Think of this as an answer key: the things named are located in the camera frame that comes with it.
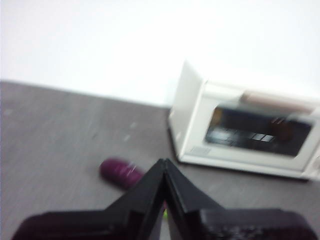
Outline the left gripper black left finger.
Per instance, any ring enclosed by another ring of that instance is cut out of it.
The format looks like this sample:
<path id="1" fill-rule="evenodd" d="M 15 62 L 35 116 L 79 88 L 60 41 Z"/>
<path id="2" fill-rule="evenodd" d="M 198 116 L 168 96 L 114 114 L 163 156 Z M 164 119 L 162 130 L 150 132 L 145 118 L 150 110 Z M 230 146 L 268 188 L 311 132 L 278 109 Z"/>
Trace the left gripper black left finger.
<path id="1" fill-rule="evenodd" d="M 105 209 L 51 211 L 26 218 L 14 240 L 157 240 L 163 216 L 165 160 Z"/>

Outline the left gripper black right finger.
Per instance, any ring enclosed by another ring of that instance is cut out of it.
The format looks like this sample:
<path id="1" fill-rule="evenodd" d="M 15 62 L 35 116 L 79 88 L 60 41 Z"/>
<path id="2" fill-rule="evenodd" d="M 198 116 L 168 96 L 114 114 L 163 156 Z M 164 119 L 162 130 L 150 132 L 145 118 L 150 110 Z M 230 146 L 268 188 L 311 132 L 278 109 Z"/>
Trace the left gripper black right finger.
<path id="1" fill-rule="evenodd" d="M 277 208 L 225 208 L 163 161 L 169 229 L 178 240 L 316 240 L 303 216 Z"/>

